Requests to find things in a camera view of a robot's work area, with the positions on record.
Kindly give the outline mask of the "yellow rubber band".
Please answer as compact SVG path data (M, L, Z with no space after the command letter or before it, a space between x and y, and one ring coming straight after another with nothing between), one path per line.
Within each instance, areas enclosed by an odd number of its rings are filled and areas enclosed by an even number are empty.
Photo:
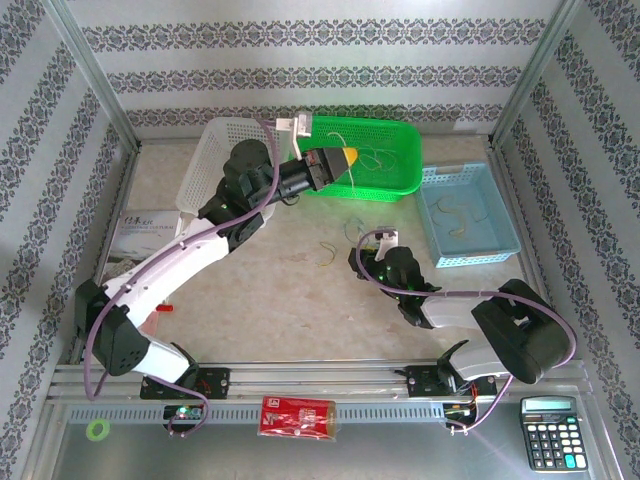
M347 173L350 181L351 196L354 197L356 195L356 187L355 187L355 180L353 176L353 166L359 158L358 150L354 147L349 147L346 143L346 140L340 133L332 131L332 132L329 132L328 135L335 136L342 142L342 151L347 161Z
M388 149L364 146L359 149L359 162L368 171L392 171L397 163L396 155Z

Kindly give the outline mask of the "olive rubber band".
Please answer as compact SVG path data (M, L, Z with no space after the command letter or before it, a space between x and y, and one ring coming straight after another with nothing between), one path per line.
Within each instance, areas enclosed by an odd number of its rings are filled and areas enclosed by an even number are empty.
M440 197L433 203L433 206L443 214L458 215L462 218L468 215L474 222L482 222L489 218L487 211L474 209L473 204L457 203L452 195Z

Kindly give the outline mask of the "white perforated plastic basket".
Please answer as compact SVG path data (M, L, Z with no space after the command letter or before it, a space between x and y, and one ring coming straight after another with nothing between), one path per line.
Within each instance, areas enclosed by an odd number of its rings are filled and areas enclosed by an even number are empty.
M255 119L219 117L206 125L176 197L176 207L182 214L198 216L199 209L215 194L231 150L249 139L263 142L272 154L265 130Z

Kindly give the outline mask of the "green perforated plastic basket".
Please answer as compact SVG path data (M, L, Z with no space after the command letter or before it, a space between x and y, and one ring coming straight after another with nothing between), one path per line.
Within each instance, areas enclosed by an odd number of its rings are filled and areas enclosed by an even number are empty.
M418 130L404 122L350 118L337 116L315 116L312 136L300 138L302 151L320 147L342 147L342 142L329 132L340 133L349 147L358 150L364 146L388 149L397 158L395 168L390 172L368 171L359 162L353 166L356 195L351 196L348 173L344 173L335 183L317 194L379 202L396 202L414 193L422 180L422 146Z

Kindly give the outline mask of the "grey photo cover book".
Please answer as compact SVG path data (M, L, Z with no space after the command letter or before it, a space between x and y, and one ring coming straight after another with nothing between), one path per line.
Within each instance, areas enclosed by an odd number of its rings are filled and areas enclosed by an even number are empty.
M177 210L127 210L119 219L108 261L141 262L160 250L181 230Z

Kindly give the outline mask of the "blue perforated plastic basket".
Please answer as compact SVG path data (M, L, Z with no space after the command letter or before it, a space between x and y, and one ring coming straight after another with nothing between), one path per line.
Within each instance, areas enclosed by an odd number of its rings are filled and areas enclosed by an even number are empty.
M433 203L452 195L457 203L469 203L487 211L489 218L474 222L468 215L443 214ZM416 191L432 263L436 268L501 263L520 252L521 245L503 197L484 162L460 165L426 166ZM448 231L465 220L473 231L463 239Z

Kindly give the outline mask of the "small controller circuit board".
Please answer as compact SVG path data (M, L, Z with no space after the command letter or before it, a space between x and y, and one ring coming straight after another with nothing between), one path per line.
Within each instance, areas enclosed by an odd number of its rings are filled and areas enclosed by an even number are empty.
M444 414L448 422L455 425L471 425L478 419L478 409L475 402L444 403Z
M203 416L203 407L203 404L167 405L164 407L163 419L199 421Z

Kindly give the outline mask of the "red foil packet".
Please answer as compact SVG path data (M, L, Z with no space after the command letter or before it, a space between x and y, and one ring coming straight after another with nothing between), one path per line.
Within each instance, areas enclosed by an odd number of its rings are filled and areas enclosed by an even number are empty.
M262 399L259 436L334 441L337 431L334 401L285 396Z

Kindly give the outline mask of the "black desk calculator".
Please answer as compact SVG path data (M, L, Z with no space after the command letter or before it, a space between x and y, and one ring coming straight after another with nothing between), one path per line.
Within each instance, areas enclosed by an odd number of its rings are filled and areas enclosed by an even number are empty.
M588 470L574 397L525 397L520 401L519 419L529 466L534 472L577 473Z

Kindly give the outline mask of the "green tape roll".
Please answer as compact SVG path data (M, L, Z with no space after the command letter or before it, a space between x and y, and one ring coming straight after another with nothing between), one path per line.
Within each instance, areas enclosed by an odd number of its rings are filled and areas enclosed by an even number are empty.
M86 438L91 442L101 442L105 440L111 431L111 424L108 420L98 418L91 420L86 426Z

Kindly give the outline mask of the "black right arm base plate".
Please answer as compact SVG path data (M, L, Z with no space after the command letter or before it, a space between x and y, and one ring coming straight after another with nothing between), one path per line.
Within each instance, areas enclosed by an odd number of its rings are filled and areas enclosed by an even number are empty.
M480 396L493 396L498 391L496 383L489 382L487 377L463 380L448 367L435 364L408 365L395 373L405 379L410 398L467 397L473 391Z

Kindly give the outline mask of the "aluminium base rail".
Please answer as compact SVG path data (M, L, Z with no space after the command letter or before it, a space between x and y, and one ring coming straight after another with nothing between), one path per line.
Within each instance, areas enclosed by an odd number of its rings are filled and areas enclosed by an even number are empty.
M227 401L250 403L263 395L275 394L305 398L328 398L356 402L382 400L398 403L408 399L407 380L397 373L408 365L430 365L423 360L354 360L304 362L210 363L205 366L228 368L230 382ZM55 368L46 400L54 404L85 404L83 367L61 365ZM139 391L143 376L131 372L110 377L96 403L141 403ZM571 361L548 372L538 383L527 385L515 380L508 399L516 395L593 393L584 363Z

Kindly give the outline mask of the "aluminium side rail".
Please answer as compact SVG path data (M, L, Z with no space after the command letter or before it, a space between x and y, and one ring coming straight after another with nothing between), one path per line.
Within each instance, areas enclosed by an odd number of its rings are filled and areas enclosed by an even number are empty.
M75 292L81 283L93 280L101 284L111 244L117 229L121 213L126 209L129 191L136 171L140 147L127 156L121 155L121 161L112 168L110 177L102 191L101 200L91 224L88 244L83 252L82 265L78 267L74 288L71 293L71 333L68 349L61 356L60 364L78 364L83 358L84 343L78 338L75 326Z
M549 308L556 313L553 296L549 295L547 284L543 278L535 243L532 241L530 225L527 220L523 205L518 196L518 190L514 186L509 167L500 150L496 150L491 144L485 146L492 174L503 195L505 205L514 222L514 228L521 244L518 261L523 279L542 298Z

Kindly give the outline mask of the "aluminium frame post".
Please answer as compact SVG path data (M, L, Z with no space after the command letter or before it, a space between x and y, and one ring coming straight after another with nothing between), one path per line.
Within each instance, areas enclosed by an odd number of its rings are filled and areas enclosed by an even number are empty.
M65 0L40 0L47 15L73 55L86 81L96 94L111 123L129 151L140 147L134 127L125 113L107 75Z
M541 34L533 54L527 62L515 88L503 107L501 115L489 135L489 144L496 148L504 143L512 125L521 113L530 92L538 83L566 31L571 26L584 0L559 0L549 22Z

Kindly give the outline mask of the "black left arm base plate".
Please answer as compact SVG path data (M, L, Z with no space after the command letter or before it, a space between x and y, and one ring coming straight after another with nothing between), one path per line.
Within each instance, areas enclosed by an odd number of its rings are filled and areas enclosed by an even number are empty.
M230 386L230 373L228 368L200 367L186 374L186 383L183 388L193 390L209 400L224 400L227 398ZM195 398L193 394L187 394L174 388L165 386L149 377L144 377L140 387L140 398L143 400L182 400Z

